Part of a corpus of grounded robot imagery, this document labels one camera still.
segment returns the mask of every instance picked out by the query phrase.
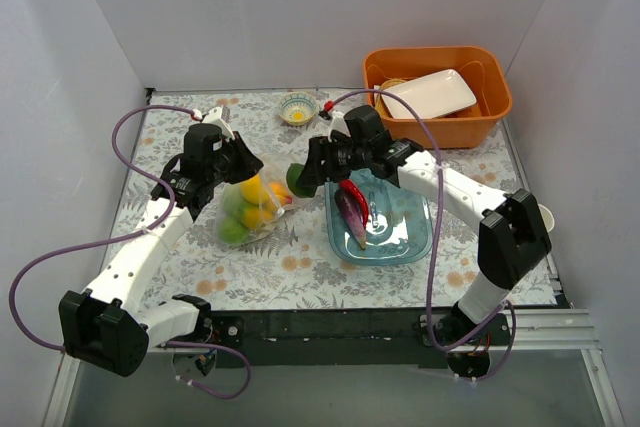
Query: clear blue plastic tray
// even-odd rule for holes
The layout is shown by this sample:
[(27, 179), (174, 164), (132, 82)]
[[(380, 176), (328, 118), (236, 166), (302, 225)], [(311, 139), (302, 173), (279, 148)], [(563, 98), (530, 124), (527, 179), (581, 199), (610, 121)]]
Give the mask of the clear blue plastic tray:
[(329, 241), (343, 260), (356, 265), (407, 264), (431, 249), (431, 216), (427, 200), (374, 177), (369, 170), (351, 174), (369, 202), (367, 248), (361, 249), (342, 218), (334, 195), (338, 184), (325, 184)]

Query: plastic bag of fruit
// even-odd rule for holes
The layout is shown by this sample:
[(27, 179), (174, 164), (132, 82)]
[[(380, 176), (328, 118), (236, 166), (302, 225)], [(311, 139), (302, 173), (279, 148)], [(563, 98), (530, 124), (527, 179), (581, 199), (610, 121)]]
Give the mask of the plastic bag of fruit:
[(261, 156), (264, 167), (258, 175), (226, 184), (216, 215), (216, 239), (222, 247), (235, 247), (269, 235), (286, 211), (309, 201), (296, 197), (287, 187), (288, 156)]

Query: white backdrop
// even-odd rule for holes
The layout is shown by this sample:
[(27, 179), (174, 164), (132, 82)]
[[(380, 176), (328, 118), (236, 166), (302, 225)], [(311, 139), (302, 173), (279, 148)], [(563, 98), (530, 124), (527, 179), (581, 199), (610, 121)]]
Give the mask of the white backdrop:
[(640, 0), (547, 0), (508, 79), (562, 285), (589, 308), (627, 425), (640, 425)]
[[(18, 270), (50, 250), (109, 235), (125, 169), (111, 153), (113, 124), (144, 91), (95, 0), (0, 0), (1, 425), (41, 425), (60, 355), (13, 324), (7, 295)], [(137, 133), (122, 131), (124, 152)], [(58, 302), (99, 270), (103, 251), (42, 264), (25, 277), (27, 325), (61, 342)]]
[(543, 0), (97, 0), (147, 87), (359, 86), (374, 49), (478, 44), (507, 66)]

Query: black metal frame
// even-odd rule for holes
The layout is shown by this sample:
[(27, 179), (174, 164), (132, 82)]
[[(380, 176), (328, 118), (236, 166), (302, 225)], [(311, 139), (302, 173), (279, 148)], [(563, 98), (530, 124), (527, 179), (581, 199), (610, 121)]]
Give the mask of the black metal frame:
[[(450, 308), (434, 309), (434, 322)], [(433, 348), (420, 326), (424, 308), (217, 311), (209, 317), (215, 341), (241, 351), (254, 366), (392, 365), (445, 369), (447, 357)], [(492, 345), (507, 345), (510, 333), (500, 314), (483, 335)], [(221, 355), (217, 368), (241, 368)]]

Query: red chili pepper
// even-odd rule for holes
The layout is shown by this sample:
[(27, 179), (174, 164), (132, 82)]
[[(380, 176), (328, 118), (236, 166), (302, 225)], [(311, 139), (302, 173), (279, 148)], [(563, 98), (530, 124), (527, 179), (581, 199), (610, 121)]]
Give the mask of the red chili pepper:
[(350, 180), (341, 180), (340, 188), (348, 194), (353, 195), (356, 199), (360, 206), (360, 212), (362, 213), (362, 225), (366, 227), (367, 222), (369, 221), (369, 203), (367, 202), (364, 194), (360, 191), (358, 186)]

